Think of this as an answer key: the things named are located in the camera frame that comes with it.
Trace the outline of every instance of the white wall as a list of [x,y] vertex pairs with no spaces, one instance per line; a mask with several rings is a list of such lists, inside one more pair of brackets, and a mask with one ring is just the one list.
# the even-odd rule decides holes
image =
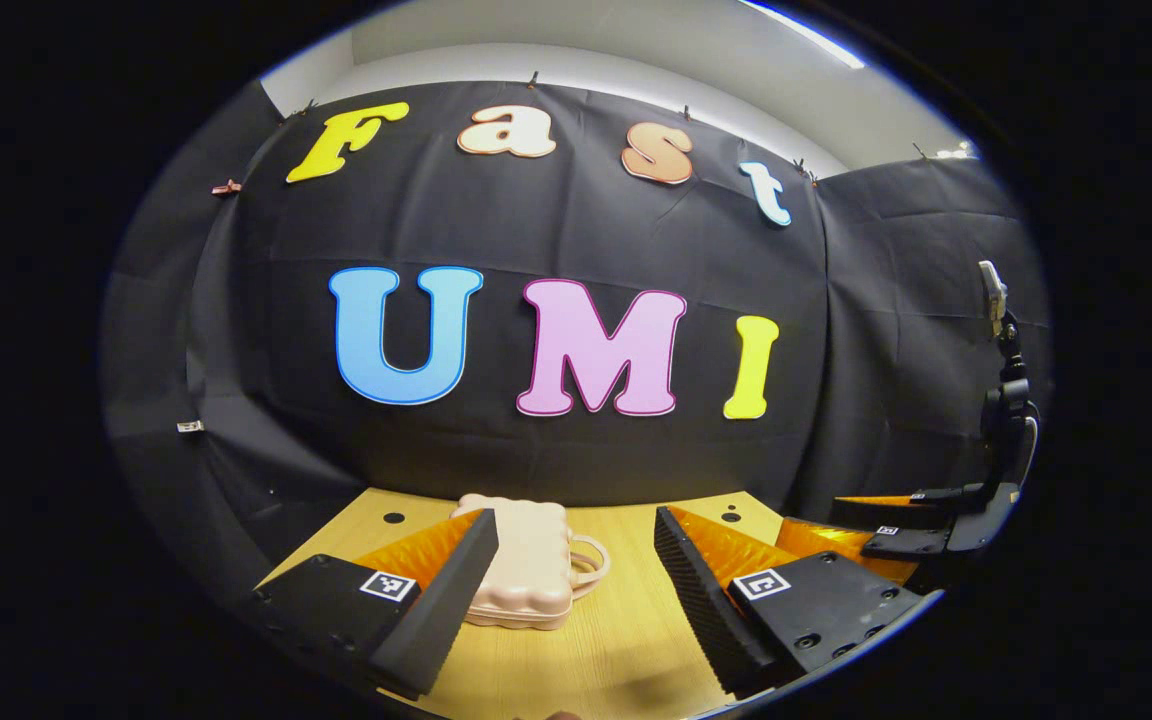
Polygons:
[[[717,88],[636,60],[573,47],[493,41],[394,55],[346,70],[335,82],[317,92],[314,101],[329,103],[387,88],[433,82],[526,82],[532,70],[540,70],[538,82],[545,85],[585,88],[631,97],[680,113],[687,105],[692,118],[702,122],[764,146],[787,160],[805,159],[805,167],[817,177],[847,170],[833,154],[794,128]],[[282,86],[272,88],[266,82],[265,88],[278,108],[282,109],[285,100],[274,97],[275,90],[282,90]]]
[[304,109],[310,100],[323,103],[321,92],[353,68],[353,29],[344,28],[260,78],[265,94],[283,118]]

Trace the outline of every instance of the pink letter m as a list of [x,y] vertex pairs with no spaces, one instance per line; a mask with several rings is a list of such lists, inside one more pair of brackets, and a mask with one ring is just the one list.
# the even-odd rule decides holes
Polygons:
[[619,414],[673,410],[673,336],[687,311],[685,300],[672,291],[641,291],[608,338],[589,290],[579,282],[532,281],[522,296],[536,309],[536,359],[531,388],[518,396],[522,414],[562,415],[573,409],[573,396],[563,392],[567,365],[591,414],[602,409],[627,367],[626,392],[613,402]]

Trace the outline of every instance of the wooden table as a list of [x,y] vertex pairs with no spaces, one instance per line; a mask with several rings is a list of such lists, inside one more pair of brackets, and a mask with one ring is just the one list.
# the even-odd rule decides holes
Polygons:
[[[660,505],[666,503],[568,509],[573,531],[598,539],[612,554],[612,570],[599,588],[576,601],[558,630],[463,623],[433,691],[408,703],[454,720],[544,720],[559,710],[581,720],[680,720],[733,702],[719,688],[657,559],[652,541]],[[715,521],[735,511],[740,520],[733,528],[768,544],[781,526],[780,515],[745,492],[669,505]],[[447,520],[454,507],[367,488],[266,579],[319,552],[353,560]],[[387,523],[389,511],[406,520]],[[579,543],[573,550],[598,556]]]

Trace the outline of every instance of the blue letter u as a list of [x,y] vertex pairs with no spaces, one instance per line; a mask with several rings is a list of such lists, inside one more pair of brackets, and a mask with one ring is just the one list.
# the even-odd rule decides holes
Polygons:
[[358,395],[387,406],[420,406],[447,395],[465,373],[465,328],[470,296],[483,273],[469,268],[429,268],[416,278],[430,296],[429,359],[416,370],[385,361],[385,296],[397,288],[386,268],[340,270],[328,288],[338,297],[340,377]]

